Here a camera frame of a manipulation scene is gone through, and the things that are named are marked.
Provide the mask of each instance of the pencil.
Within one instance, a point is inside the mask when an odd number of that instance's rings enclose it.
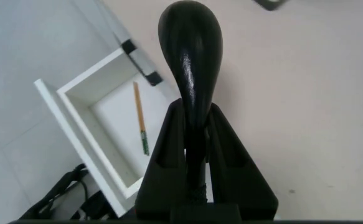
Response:
[[[143,107],[141,106],[141,98],[139,97],[138,83],[133,82],[133,86],[134,86],[134,96],[135,96],[136,106],[137,106],[139,131],[141,134],[141,140],[143,142],[143,151],[144,151],[145,155],[149,156],[148,139],[146,137],[144,116],[143,116]]]

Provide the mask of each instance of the white surface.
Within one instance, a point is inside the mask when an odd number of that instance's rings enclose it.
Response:
[[[62,86],[110,52],[70,1],[0,0],[0,224],[81,162],[33,82]]]
[[[135,126],[134,93],[130,91],[132,83],[127,81],[133,77],[141,85],[148,141],[153,147],[174,98],[150,86],[122,49],[57,90],[125,198],[139,189],[150,158],[142,153],[139,127]]]
[[[171,2],[105,1],[176,88],[158,41]],[[363,219],[363,1],[288,1],[275,12],[202,2],[223,33],[214,102],[275,191],[278,214]]]
[[[94,104],[91,109],[121,155],[127,161],[131,161],[132,169],[138,177],[142,177],[151,157],[143,153],[133,82],[138,83],[149,151],[152,154],[172,99],[163,95],[156,87],[152,87],[142,75],[135,75]]]
[[[111,181],[112,178],[105,164],[101,162],[83,133],[79,130],[65,105],[58,97],[56,89],[47,86],[42,80],[37,80],[35,85],[116,214],[121,216],[126,213],[134,203],[135,195],[130,198],[124,198],[117,185]]]

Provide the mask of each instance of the black knob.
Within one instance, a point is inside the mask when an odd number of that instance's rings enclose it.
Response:
[[[202,129],[222,59],[219,23],[203,4],[179,1],[162,13],[159,41],[181,93],[186,129]]]

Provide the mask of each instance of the gray floor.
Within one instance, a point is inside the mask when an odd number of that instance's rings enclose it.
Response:
[[[0,0],[0,223],[81,163],[33,82],[62,85],[112,50],[70,1]]]

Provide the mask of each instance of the open drawer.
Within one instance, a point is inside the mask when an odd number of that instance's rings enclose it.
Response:
[[[59,88],[35,82],[119,217],[134,205],[150,158],[143,152],[133,82],[139,86],[150,153],[177,98],[166,82],[151,86],[140,71],[118,49]]]

